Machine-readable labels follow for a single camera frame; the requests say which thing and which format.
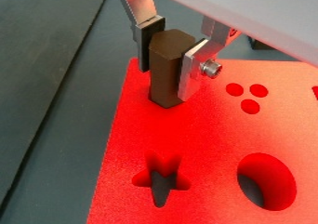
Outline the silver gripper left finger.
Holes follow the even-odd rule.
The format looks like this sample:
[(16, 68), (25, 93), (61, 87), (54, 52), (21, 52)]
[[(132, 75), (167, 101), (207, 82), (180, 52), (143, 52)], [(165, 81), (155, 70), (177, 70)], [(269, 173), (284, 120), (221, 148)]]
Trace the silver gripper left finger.
[(120, 0), (130, 21), (132, 40), (137, 47), (139, 70), (149, 69), (149, 40), (165, 29), (165, 18), (157, 15), (152, 0)]

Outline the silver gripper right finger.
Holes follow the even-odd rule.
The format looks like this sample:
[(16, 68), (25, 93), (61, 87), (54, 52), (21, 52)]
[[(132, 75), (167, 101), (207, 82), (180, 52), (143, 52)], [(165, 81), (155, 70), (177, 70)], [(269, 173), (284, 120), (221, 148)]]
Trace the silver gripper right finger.
[(236, 29), (208, 17), (203, 17), (201, 33), (207, 39), (200, 40), (183, 55), (177, 88), (181, 101), (187, 101), (199, 90), (203, 76), (213, 79), (220, 74), (216, 56), (239, 37)]

